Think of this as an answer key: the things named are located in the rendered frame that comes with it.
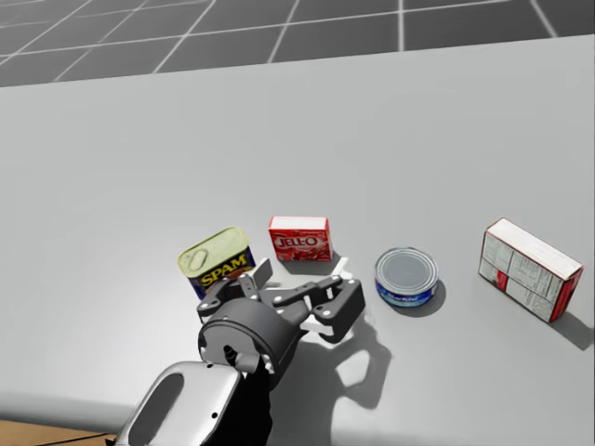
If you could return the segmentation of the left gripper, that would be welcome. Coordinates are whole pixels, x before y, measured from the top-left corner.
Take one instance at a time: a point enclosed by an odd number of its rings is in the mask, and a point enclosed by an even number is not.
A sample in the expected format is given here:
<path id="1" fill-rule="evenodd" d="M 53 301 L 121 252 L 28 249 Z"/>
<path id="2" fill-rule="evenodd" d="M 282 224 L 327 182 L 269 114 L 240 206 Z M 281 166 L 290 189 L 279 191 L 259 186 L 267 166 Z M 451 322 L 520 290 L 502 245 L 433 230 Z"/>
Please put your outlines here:
<path id="1" fill-rule="evenodd" d="M 198 338 L 201 359 L 227 365 L 224 348 L 229 347 L 240 370 L 251 373 L 262 358 L 272 374 L 282 374 L 303 332 L 315 333 L 329 344 L 340 343 L 365 309 L 362 283 L 346 271 L 348 264 L 342 257 L 319 281 L 272 288 L 272 307 L 256 301 L 272 276 L 267 257 L 239 277 L 219 281 L 196 309 L 203 324 Z"/>

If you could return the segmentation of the green and blue rectangular can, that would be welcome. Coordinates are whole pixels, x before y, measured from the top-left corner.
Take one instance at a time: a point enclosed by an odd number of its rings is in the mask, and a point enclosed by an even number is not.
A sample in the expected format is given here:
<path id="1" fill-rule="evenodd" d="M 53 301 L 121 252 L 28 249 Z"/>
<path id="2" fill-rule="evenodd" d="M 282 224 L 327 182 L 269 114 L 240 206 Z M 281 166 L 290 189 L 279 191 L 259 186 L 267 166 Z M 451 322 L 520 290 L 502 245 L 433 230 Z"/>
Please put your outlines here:
<path id="1" fill-rule="evenodd" d="M 197 243 L 178 257 L 178 266 L 200 300 L 223 279 L 235 279 L 256 267 L 249 240 L 238 227 L 228 227 Z"/>

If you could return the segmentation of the blue flat can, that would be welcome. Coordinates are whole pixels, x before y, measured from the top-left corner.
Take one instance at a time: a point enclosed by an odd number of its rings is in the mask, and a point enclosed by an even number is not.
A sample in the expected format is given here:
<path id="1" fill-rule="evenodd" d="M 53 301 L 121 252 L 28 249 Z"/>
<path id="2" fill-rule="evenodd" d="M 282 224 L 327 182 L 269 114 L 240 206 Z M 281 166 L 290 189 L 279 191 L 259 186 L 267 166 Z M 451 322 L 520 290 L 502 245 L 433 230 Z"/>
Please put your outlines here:
<path id="1" fill-rule="evenodd" d="M 395 308 L 418 308 L 430 302 L 438 280 L 435 261 L 414 247 L 391 248 L 375 264 L 377 293 Z"/>

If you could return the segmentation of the red and white carton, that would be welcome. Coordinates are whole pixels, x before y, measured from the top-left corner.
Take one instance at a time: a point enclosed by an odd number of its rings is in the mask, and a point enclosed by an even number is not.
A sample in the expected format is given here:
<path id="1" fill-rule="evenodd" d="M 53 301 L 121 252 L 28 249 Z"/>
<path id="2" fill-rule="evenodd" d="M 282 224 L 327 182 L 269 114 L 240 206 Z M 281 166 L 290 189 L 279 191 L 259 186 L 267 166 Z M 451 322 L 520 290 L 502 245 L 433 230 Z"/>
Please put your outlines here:
<path id="1" fill-rule="evenodd" d="M 478 272 L 542 321 L 566 311 L 584 265 L 501 217 L 484 232 Z"/>

